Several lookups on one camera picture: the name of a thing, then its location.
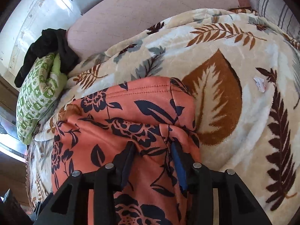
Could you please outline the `small paper scrap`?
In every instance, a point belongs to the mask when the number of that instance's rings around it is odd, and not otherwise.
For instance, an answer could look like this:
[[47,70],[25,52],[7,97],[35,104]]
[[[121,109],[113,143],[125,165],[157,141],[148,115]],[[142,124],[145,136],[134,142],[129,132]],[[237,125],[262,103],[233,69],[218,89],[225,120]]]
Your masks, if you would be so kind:
[[266,91],[266,85],[264,84],[264,79],[260,77],[254,77],[255,84],[259,90],[260,93],[265,93]]

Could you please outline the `green white checkered pillow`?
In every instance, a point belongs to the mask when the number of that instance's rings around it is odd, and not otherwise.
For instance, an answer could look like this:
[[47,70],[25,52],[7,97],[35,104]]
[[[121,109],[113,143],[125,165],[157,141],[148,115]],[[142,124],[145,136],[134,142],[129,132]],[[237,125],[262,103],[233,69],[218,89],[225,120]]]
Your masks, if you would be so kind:
[[30,144],[37,123],[58,99],[66,83],[58,53],[36,59],[22,84],[16,106],[17,135],[24,145]]

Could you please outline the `pink bolster pillow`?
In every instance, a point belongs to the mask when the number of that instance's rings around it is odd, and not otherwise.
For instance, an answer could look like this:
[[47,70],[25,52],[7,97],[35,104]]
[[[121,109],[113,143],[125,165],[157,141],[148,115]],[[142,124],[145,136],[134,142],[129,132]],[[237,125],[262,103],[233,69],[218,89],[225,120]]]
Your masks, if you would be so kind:
[[249,0],[103,0],[68,29],[67,41],[81,59],[86,59],[186,11],[248,6]]

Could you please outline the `black garment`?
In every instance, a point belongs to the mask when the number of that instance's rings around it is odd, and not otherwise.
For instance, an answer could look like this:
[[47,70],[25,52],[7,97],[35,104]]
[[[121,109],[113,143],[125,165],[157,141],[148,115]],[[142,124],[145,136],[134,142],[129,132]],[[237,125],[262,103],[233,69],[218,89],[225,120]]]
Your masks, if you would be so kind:
[[36,42],[32,43],[27,50],[23,65],[14,80],[17,88],[20,88],[24,83],[36,59],[41,59],[49,53],[59,53],[61,72],[64,74],[70,73],[79,62],[78,55],[68,45],[65,29],[45,29]]

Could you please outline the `brown door stained glass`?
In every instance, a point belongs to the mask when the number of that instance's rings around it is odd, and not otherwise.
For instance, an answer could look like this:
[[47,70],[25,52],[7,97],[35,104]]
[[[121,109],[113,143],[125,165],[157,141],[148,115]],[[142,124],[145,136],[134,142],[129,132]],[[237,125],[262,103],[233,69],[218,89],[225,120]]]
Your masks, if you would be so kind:
[[10,189],[17,201],[29,206],[26,192],[27,147],[17,135],[18,91],[1,78],[1,197]]

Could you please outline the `orange floral garment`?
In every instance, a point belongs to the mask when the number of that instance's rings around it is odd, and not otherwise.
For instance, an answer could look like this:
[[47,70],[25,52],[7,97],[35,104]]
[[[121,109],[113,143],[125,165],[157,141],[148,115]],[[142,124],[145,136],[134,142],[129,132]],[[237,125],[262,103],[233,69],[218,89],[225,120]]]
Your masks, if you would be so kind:
[[147,77],[97,91],[68,104],[55,124],[52,189],[134,144],[129,180],[114,195],[117,223],[185,224],[191,199],[178,180],[173,143],[200,161],[194,100],[179,79]]

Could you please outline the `striped pillow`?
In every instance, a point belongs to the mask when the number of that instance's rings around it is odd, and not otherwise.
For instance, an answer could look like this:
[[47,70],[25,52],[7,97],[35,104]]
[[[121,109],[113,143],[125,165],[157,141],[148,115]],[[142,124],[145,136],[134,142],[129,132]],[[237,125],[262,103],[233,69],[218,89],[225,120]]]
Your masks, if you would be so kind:
[[299,22],[284,0],[257,0],[257,10],[260,16],[299,41]]

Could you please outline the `cream leaf-pattern blanket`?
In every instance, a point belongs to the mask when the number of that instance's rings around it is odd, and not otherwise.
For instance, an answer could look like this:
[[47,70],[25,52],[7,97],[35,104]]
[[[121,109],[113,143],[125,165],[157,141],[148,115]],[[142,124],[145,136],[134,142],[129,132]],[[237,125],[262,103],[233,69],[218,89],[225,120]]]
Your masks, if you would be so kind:
[[[248,10],[181,13],[70,71],[29,147],[32,208],[55,192],[54,131],[67,105],[147,77],[176,78],[193,98],[197,162],[213,171],[234,170],[271,224],[299,223],[299,43]],[[265,93],[254,77],[264,79]]]

